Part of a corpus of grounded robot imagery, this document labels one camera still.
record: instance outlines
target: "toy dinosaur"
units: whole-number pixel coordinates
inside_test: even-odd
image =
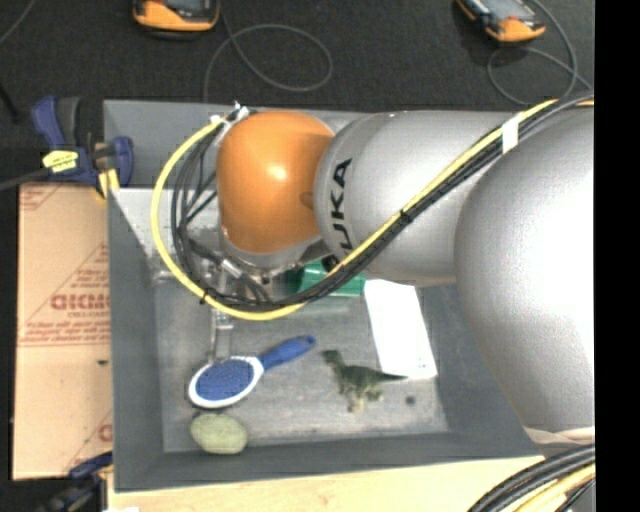
[[[370,401],[382,400],[382,382],[406,379],[402,375],[390,375],[366,366],[346,365],[337,350],[324,350],[322,357],[333,367],[340,394],[349,400],[349,412],[362,411],[365,397]]]

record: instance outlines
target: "yellow cable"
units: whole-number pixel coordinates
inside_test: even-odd
[[[586,484],[589,480],[595,478],[595,476],[595,463],[578,471],[574,471],[527,500],[525,503],[520,505],[515,512],[538,512],[543,510],[544,506],[548,505],[559,496],[566,494],[573,489],[577,489],[581,485]]]
[[[528,119],[529,117],[535,115],[540,110],[548,107],[552,103],[557,100],[549,100],[539,105],[534,106],[533,108],[520,112],[516,114],[519,122]],[[169,175],[173,171],[175,165],[180,161],[180,159],[184,156],[184,154],[189,151],[189,149],[197,144],[201,139],[206,137],[208,134],[213,132],[223,120],[219,120],[213,122],[196,133],[191,135],[176,151],[171,155],[169,160],[164,165],[160,176],[158,177],[158,181],[153,189],[153,195],[151,197],[151,232],[154,244],[158,253],[160,254],[162,260],[164,261],[167,268],[171,271],[171,273],[180,281],[187,289],[189,289],[192,293],[198,296],[200,299],[204,300],[210,306],[213,306],[223,313],[226,313],[230,316],[241,318],[243,320],[255,320],[255,321],[263,321],[263,320],[275,320],[276,318],[282,318],[291,313],[301,309],[304,307],[307,302],[301,302],[298,304],[292,304],[289,306],[285,306],[273,311],[263,311],[263,312],[251,312],[251,311],[239,311],[232,307],[226,306],[212,297],[210,297],[205,290],[200,288],[196,283],[194,283],[187,275],[182,272],[180,267],[173,261],[171,256],[169,255],[169,251],[167,250],[162,237],[160,235],[160,227],[158,222],[158,211],[160,207],[160,198],[162,196],[162,191],[164,189],[164,185],[169,178]],[[380,226],[373,234],[371,234],[364,242],[362,242],[356,249],[351,251],[338,265],[336,265],[331,272],[325,276],[325,279],[328,279],[329,276],[339,272],[342,268],[348,265],[351,261],[357,258],[360,254],[362,254],[365,250],[367,250],[376,240],[380,238],[380,236],[384,233],[384,231],[389,228],[396,220],[398,220],[403,212],[417,204],[421,199],[426,197],[429,193],[431,193],[436,187],[441,185],[447,178],[449,178],[454,172],[456,172],[460,167],[462,167],[465,163],[471,160],[474,156],[484,150],[487,146],[489,146],[492,142],[497,140],[502,136],[502,126],[496,128],[488,135],[483,137],[476,144],[471,146],[467,151],[465,151],[462,155],[456,158],[453,162],[451,162],[442,172],[440,172],[426,187],[424,187],[418,194],[416,194],[405,206],[402,210],[394,214],[389,220],[387,220],[382,226]]]
[[[196,296],[202,298],[207,304],[213,306],[220,311],[227,313],[228,315],[235,316],[237,318],[242,318],[245,320],[273,320],[275,318],[279,318],[282,316],[286,316],[293,311],[300,309],[303,304],[295,304],[293,306],[289,306],[287,308],[277,309],[275,311],[267,311],[267,312],[245,312],[238,311],[236,309],[230,308],[225,304],[222,304],[212,297],[210,297],[205,290],[200,288],[196,283],[194,283],[182,270],[180,267],[173,261],[167,247],[162,240],[162,236],[160,234],[160,223],[159,223],[159,210],[160,210],[160,199],[162,197],[162,191],[164,189],[164,185],[171,174],[171,171],[178,163],[178,161],[184,156],[184,154],[198,141],[202,138],[209,135],[213,132],[223,121],[218,120],[215,121],[191,135],[177,150],[167,163],[164,165],[160,176],[158,177],[158,181],[153,189],[153,194],[151,196],[151,234],[153,237],[154,244],[160,257],[164,261],[167,268],[171,271],[171,273],[182,283],[189,291],[194,293]]]

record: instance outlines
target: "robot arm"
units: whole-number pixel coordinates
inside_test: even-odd
[[[576,108],[588,99],[516,117],[374,114],[339,130],[292,112],[233,119],[218,140],[216,261],[239,283],[269,283],[268,298],[240,297],[242,287],[216,294],[160,253],[203,301],[249,320],[285,316],[360,271],[415,286],[455,282],[485,361],[533,439],[593,441],[594,114]],[[156,190],[215,130],[187,141]],[[157,197],[154,208],[157,219]],[[340,261],[329,285],[293,296],[273,286],[327,255]]]

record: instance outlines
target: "white paper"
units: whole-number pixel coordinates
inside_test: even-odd
[[[438,370],[415,287],[370,279],[364,296],[381,370],[414,379],[435,377]]]

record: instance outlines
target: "black floor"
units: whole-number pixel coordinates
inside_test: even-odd
[[[43,140],[29,122],[42,96],[79,96],[81,141],[102,136],[102,100],[146,98],[202,101],[203,82],[227,32],[215,29],[191,42],[150,38],[131,16],[131,0],[36,0],[22,23],[9,30],[32,0],[0,4],[0,84],[20,114],[0,99],[0,182],[39,167]],[[259,79],[231,45],[211,69],[206,97],[248,106],[331,110],[464,109],[515,111],[525,104],[564,94],[571,54],[545,9],[561,25],[575,50],[574,90],[594,83],[595,0],[548,0],[531,5],[547,32],[523,49],[503,50],[473,27],[453,1],[442,0],[222,0],[231,27],[284,24],[304,30],[330,52],[327,82],[310,92],[290,92]],[[326,76],[327,60],[308,39],[275,30],[250,31],[238,42],[272,79],[304,87]],[[505,89],[490,79],[487,64]],[[16,196],[0,192],[0,424],[10,439],[15,348]],[[0,451],[0,512],[30,512],[65,487],[62,481],[11,482],[9,443]]]

